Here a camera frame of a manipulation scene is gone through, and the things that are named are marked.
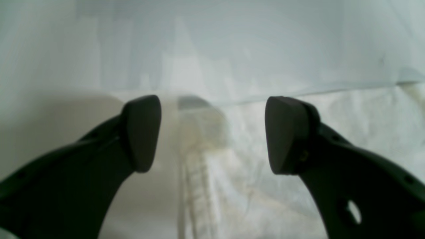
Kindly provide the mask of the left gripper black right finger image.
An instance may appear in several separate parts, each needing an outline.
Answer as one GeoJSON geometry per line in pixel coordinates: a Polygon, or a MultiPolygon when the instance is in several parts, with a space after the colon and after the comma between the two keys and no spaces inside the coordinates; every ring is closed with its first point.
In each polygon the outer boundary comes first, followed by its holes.
{"type": "Polygon", "coordinates": [[[424,184],[401,166],[352,145],[317,109],[272,96],[265,107],[270,168],[307,186],[330,239],[423,239],[424,184]]]}

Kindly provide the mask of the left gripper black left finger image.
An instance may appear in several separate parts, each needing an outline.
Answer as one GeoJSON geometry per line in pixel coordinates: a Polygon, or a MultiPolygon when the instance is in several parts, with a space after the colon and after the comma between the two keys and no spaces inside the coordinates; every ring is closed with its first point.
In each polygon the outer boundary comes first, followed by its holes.
{"type": "Polygon", "coordinates": [[[1,182],[1,229],[20,239],[97,239],[121,184],[153,165],[161,102],[146,95],[1,182]]]}

